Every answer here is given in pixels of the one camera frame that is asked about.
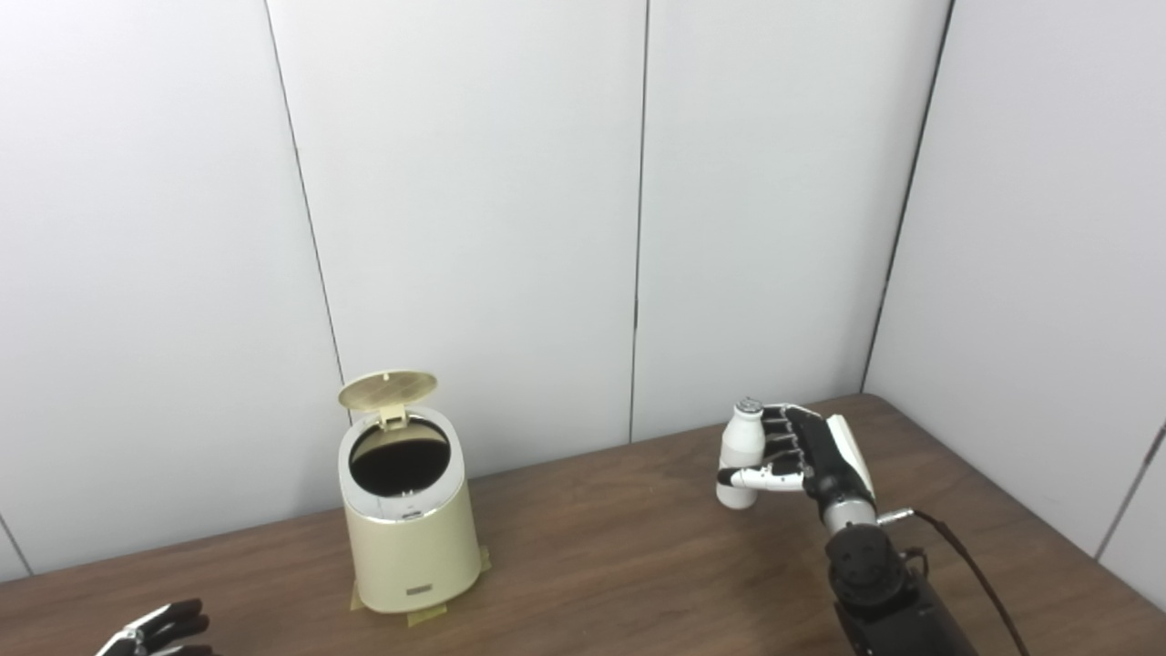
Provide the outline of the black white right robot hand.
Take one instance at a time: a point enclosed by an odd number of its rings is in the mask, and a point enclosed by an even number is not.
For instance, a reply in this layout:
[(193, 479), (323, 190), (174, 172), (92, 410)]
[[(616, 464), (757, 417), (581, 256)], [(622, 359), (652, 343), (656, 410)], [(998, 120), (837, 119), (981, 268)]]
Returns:
[(845, 501), (874, 506), (874, 486), (842, 415), (744, 398), (721, 433), (715, 494), (747, 509), (759, 493), (805, 493), (820, 512)]

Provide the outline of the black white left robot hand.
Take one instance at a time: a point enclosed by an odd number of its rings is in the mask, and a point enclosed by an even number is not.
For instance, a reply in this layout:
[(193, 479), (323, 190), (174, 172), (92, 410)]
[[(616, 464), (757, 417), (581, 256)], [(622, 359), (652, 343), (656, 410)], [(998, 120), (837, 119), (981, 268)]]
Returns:
[(208, 644), (187, 644), (208, 632), (210, 618), (199, 598), (150, 611), (114, 632), (96, 655), (217, 655)]

